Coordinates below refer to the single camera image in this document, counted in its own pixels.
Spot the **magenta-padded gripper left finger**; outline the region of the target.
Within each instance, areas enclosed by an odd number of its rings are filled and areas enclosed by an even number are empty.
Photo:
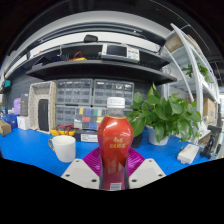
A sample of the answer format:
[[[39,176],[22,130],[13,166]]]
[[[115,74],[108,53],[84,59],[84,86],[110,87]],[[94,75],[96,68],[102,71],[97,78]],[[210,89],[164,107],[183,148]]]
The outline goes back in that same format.
[[[62,178],[84,188],[98,189],[100,175],[100,150],[96,148],[83,159],[75,159],[63,173]]]

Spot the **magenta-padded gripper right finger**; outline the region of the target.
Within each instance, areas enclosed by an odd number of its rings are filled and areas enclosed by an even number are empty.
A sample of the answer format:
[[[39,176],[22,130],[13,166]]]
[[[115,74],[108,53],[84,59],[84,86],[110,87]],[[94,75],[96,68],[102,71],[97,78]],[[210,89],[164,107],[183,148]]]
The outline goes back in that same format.
[[[145,159],[134,149],[129,151],[126,173],[129,189],[140,188],[165,177],[165,173],[154,159]]]

